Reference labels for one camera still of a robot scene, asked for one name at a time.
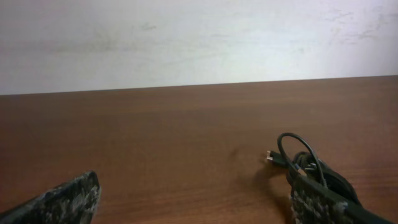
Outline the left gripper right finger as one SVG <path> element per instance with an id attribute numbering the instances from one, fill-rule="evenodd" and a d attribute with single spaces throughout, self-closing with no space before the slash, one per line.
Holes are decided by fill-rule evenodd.
<path id="1" fill-rule="evenodd" d="M 323 170 L 327 186 L 318 181 L 315 169 L 301 174 L 289 169 L 290 201 L 295 223 L 390 224 L 366 210 L 353 186 L 330 168 Z"/>

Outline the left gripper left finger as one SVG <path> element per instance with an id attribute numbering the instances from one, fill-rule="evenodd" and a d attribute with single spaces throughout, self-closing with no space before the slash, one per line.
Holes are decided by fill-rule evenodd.
<path id="1" fill-rule="evenodd" d="M 90 224 L 98 207 L 101 186 L 89 171 L 1 213 L 1 223 Z"/>

